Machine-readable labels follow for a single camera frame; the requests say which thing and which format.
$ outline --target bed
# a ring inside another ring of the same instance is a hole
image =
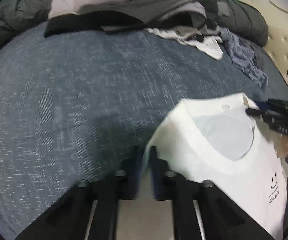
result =
[[[244,92],[253,100],[288,101],[279,61],[264,50],[265,92],[233,65],[223,46],[217,61],[145,30],[45,38],[46,27],[29,28],[0,48],[5,240],[14,240],[79,179],[95,181],[116,169],[181,98]]]

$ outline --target metal bolt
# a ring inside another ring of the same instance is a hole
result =
[[[213,187],[214,183],[211,182],[210,180],[204,180],[203,185],[204,185],[204,187]]]
[[[116,171],[115,176],[116,177],[124,177],[124,176],[126,176],[126,171],[118,170],[118,171]]]
[[[165,176],[166,177],[175,177],[176,172],[175,171],[165,171]]]
[[[79,183],[77,184],[77,187],[87,187],[88,185],[88,181],[85,179],[82,179],[81,181],[79,181]]]

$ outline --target cream tufted headboard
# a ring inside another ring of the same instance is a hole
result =
[[[288,83],[288,0],[239,1],[253,6],[263,15],[269,32],[264,49]]]

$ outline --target textured blue fabric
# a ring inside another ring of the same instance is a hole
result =
[[[221,38],[233,63],[264,91],[268,87],[268,77],[254,64],[255,53],[252,49],[241,46],[239,38],[227,28],[220,27]]]
[[[245,92],[267,99],[226,52],[217,61],[146,31],[44,38],[45,27],[0,50],[0,232],[6,240],[79,179],[101,179],[130,147],[145,145],[181,98]],[[288,97],[279,82],[271,95]]]

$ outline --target white t-shirt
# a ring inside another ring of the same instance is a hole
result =
[[[183,99],[147,146],[187,179],[211,180],[275,240],[283,237],[286,183],[276,156],[276,134],[246,115],[256,108],[243,93]]]

